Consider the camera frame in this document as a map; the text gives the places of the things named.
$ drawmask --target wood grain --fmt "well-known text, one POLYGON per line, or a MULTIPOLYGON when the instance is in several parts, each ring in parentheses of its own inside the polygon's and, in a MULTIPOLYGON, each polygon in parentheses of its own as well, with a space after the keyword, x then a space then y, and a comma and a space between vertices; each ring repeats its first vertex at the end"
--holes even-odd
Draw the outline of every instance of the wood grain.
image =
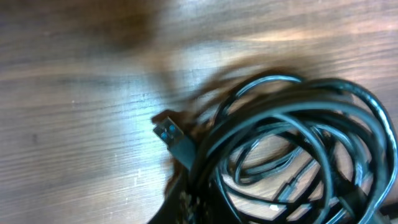
POLYGON ((398 126, 394 0, 3 0, 0 53, 7 224, 150 220, 172 172, 150 117, 214 80, 275 66, 343 77, 398 126))

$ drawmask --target usb connector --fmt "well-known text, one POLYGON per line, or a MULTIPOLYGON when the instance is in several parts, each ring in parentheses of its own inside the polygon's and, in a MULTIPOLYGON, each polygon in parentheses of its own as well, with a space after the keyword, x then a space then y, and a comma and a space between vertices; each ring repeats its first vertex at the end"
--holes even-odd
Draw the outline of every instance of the usb connector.
POLYGON ((169 117, 160 122, 154 132, 166 143, 167 149, 188 170, 196 157, 196 145, 169 117))

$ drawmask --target cable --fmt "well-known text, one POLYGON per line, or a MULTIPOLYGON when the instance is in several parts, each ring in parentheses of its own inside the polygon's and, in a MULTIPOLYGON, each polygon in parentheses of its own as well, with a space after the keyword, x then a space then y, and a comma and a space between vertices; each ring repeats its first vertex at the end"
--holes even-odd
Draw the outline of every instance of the cable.
POLYGON ((231 89, 220 104, 213 126, 198 145, 188 183, 193 191, 199 192, 214 179, 241 223, 338 223, 345 219, 356 223, 380 222, 377 210, 395 181, 397 161, 391 119, 380 101, 365 88, 337 78, 305 80, 296 75, 264 72, 231 89), (230 112, 231 106, 253 88, 275 81, 291 85, 259 95, 230 112), (371 113, 354 104, 354 97, 363 101, 371 113), (258 142, 273 135, 289 142, 287 153, 244 167, 244 161, 258 142), (337 142, 346 148, 353 163, 351 180, 337 167, 334 156, 337 142), (282 186, 273 200, 240 192, 223 180, 223 175, 228 175, 238 186, 255 184, 284 170, 302 151, 308 152, 312 159, 282 186), (371 154, 370 161, 366 151, 371 154), (231 159, 234 152, 239 152, 236 160, 231 159), (320 168, 311 183, 294 202, 288 201, 296 183, 315 164, 320 168), (373 177, 373 183, 366 195, 360 186, 369 176, 373 177), (308 197, 320 183, 322 198, 310 200, 308 197), (265 220, 239 211, 228 193, 252 202, 283 206, 285 210, 274 220, 265 220), (331 207, 332 200, 338 203, 331 207), (296 221, 288 221, 289 215, 301 205, 307 206, 308 212, 296 221))

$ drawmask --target cable coil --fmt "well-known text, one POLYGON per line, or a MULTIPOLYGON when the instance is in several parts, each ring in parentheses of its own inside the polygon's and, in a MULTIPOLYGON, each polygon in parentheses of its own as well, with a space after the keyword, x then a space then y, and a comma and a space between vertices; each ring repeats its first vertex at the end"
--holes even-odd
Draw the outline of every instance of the cable coil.
POLYGON ((264 72, 230 90, 220 104, 213 127, 198 147, 189 172, 189 184, 199 190, 215 177, 229 209, 241 223, 337 223, 346 216, 355 223, 377 222, 374 214, 395 181, 397 160, 396 134, 391 119, 380 101, 365 88, 337 78, 305 80, 296 75, 264 72), (275 81, 292 85, 259 95, 229 112, 231 105, 253 88, 275 81), (354 104, 354 96, 363 101, 371 113, 354 104), (272 135, 289 142, 288 153, 273 161, 244 167, 244 161, 257 143, 272 135), (338 142, 351 158, 351 180, 338 169, 335 158, 338 142), (223 175, 229 175, 236 185, 255 184, 284 170, 303 150, 312 159, 273 200, 246 194, 223 180, 223 175), (370 161, 366 151, 370 152, 370 161), (234 152, 239 152, 235 161, 230 158, 234 152), (312 182, 294 202, 288 201, 292 193, 289 187, 316 163, 320 169, 312 182), (370 175, 373 182, 366 195, 360 186, 370 175), (323 184, 322 198, 308 199, 320 183, 323 184), (274 220, 265 220, 239 211, 228 193, 252 202, 281 205, 285 210, 274 220), (331 207, 334 198, 339 203, 331 207), (307 205, 309 211, 296 221, 288 221, 287 217, 301 205, 307 205))

